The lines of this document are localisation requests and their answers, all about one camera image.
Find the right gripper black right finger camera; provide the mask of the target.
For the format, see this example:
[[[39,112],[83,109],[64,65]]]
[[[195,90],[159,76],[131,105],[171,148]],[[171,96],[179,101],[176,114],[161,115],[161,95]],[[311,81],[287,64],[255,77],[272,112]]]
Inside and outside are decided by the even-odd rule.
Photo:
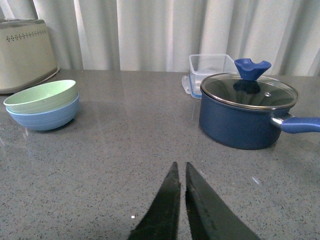
[[[186,163],[185,202],[194,240],[258,240],[190,163]]]

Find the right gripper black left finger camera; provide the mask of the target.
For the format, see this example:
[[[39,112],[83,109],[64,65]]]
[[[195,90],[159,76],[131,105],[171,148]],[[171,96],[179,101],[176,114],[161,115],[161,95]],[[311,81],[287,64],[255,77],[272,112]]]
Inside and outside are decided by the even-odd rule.
[[[129,240],[175,240],[178,234],[181,183],[173,162],[150,208],[130,232]]]

